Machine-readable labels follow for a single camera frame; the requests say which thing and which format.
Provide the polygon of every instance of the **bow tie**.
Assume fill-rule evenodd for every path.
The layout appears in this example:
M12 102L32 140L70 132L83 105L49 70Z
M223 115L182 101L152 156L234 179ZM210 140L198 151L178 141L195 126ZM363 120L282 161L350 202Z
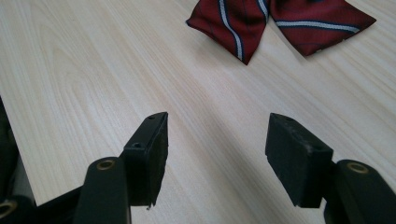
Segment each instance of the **bow tie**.
M304 56L350 38L375 22L344 0L200 0L186 23L248 64L270 15Z

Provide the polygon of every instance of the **red bow tie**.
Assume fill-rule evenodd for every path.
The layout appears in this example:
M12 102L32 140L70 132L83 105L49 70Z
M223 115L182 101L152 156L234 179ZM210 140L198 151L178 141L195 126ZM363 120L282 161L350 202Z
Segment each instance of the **red bow tie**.
M304 56L350 38L375 22L344 0L200 0L187 24L248 64L270 14Z

